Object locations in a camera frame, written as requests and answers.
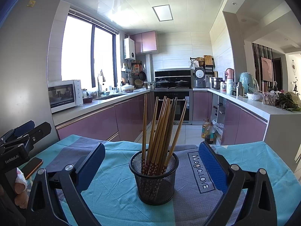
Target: wooden cutting board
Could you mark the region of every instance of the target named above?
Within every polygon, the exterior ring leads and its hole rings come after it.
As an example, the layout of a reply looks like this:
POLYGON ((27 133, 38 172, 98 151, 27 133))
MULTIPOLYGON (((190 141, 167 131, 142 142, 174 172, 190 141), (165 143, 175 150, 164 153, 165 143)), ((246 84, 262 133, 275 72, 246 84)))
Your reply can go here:
POLYGON ((204 55, 205 65, 213 65, 213 60, 211 55, 204 55))

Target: smartphone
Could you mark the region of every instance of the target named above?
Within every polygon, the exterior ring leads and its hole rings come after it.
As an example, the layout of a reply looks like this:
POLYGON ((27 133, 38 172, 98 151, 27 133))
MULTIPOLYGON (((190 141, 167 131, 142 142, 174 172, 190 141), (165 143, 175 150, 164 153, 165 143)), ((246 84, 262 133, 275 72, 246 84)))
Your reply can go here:
POLYGON ((43 160, 37 157, 32 158, 22 169, 25 179, 29 179, 30 176, 43 164, 43 160))

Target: ceiling light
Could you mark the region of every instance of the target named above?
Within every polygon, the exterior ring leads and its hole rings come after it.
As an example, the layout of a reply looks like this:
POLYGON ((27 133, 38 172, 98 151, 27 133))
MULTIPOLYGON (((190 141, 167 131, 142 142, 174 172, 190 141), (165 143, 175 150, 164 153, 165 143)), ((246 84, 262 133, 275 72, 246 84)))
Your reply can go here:
POLYGON ((169 5, 155 6, 153 10, 159 21, 173 20, 169 5))

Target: window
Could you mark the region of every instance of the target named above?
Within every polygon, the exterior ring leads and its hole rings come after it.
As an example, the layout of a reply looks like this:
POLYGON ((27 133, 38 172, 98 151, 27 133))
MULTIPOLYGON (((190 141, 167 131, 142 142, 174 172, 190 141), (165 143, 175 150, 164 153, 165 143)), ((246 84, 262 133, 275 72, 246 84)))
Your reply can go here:
POLYGON ((62 80, 78 79, 83 89, 90 89, 97 86, 102 71, 105 88, 117 86, 115 41, 115 34, 69 15, 63 38, 62 80))

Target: water heater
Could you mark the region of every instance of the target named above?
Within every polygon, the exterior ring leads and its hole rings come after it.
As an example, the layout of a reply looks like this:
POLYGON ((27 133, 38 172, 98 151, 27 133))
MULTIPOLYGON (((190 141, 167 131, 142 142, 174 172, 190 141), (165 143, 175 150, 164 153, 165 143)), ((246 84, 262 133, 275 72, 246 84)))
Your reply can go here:
POLYGON ((128 38, 123 39, 124 44, 124 59, 136 60, 135 42, 128 38))

